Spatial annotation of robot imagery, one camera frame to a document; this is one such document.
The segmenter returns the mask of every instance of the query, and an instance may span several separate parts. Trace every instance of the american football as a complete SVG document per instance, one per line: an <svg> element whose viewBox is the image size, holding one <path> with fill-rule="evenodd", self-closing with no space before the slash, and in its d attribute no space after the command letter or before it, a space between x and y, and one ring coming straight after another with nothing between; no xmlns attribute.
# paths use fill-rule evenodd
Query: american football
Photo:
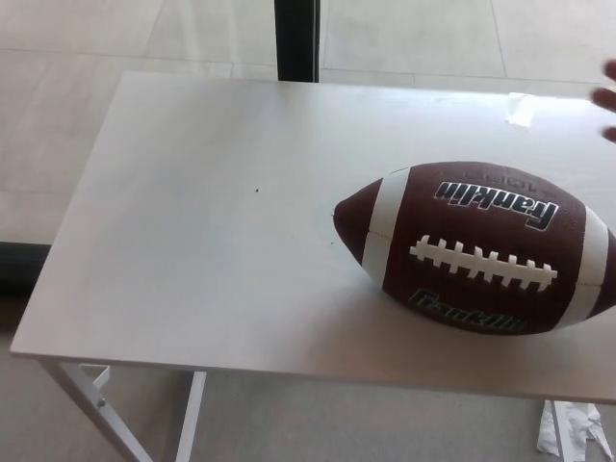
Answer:
<svg viewBox="0 0 616 462"><path fill-rule="evenodd" d="M485 334L547 332L616 304L616 241L553 183L479 162L395 171L336 206L351 254L396 301Z"/></svg>

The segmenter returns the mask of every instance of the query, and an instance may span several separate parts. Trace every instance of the tape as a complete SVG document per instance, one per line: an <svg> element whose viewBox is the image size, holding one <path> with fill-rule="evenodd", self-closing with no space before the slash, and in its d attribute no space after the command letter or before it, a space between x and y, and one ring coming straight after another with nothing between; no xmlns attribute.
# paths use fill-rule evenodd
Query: tape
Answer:
<svg viewBox="0 0 616 462"><path fill-rule="evenodd" d="M509 113L505 120L511 125L530 127L534 116L534 101L532 94L509 93Z"/></svg>

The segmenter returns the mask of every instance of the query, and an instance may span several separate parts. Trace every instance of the white paper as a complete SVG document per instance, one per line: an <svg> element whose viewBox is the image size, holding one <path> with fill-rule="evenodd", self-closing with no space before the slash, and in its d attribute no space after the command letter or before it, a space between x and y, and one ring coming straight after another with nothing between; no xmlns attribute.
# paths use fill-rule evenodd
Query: white paper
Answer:
<svg viewBox="0 0 616 462"><path fill-rule="evenodd" d="M594 404L568 401L563 401L563 404L565 405L567 414L567 422L565 425L569 430L575 462L584 462L586 460L586 440L597 441L602 447L603 452L605 452L605 455L613 460L614 456L605 439L605 434L603 433L603 427L601 425L601 416L599 415L597 406ZM558 453L558 444L556 443L552 407L549 401L546 401L543 407L537 449L542 452L560 455Z"/></svg>
<svg viewBox="0 0 616 462"><path fill-rule="evenodd" d="M509 114L507 122L512 125L529 127L534 115L535 97L532 94L509 93Z"/></svg>

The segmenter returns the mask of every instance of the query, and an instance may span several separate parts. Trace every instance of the finger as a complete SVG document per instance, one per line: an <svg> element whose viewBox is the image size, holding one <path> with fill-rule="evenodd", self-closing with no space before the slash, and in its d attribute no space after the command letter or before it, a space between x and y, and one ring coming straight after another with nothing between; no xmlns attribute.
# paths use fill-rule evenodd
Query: finger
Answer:
<svg viewBox="0 0 616 462"><path fill-rule="evenodd" d="M602 135L606 140L616 142L616 127L603 128Z"/></svg>
<svg viewBox="0 0 616 462"><path fill-rule="evenodd" d="M612 80L616 80L616 60L606 61L603 65L603 74Z"/></svg>
<svg viewBox="0 0 616 462"><path fill-rule="evenodd" d="M590 97L597 106L616 113L616 93L614 93L614 91L608 89L595 89Z"/></svg>

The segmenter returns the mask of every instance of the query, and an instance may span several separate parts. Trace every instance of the tabletop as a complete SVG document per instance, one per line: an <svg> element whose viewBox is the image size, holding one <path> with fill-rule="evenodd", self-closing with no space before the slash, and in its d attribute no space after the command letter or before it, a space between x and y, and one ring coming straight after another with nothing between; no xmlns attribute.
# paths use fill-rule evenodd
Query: tabletop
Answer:
<svg viewBox="0 0 616 462"><path fill-rule="evenodd" d="M126 74L12 352L616 401L616 309L526 337L444 327L383 295L333 227L393 170L475 160L616 228L610 115L528 98L516 118L516 98Z"/></svg>

